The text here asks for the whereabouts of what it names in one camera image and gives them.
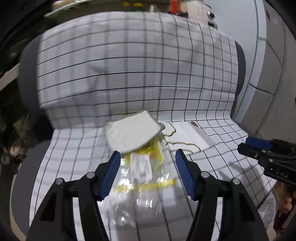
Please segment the person's right hand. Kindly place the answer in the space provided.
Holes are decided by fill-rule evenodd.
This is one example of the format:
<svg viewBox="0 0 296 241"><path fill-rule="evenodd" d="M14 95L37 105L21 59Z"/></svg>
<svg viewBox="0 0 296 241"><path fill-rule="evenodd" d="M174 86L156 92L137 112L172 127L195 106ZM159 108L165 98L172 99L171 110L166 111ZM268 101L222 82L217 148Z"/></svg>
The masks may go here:
<svg viewBox="0 0 296 241"><path fill-rule="evenodd" d="M285 183L277 181L273 188L273 194L276 198L277 210L280 215L292 210L292 201L295 199L295 189L288 187Z"/></svg>

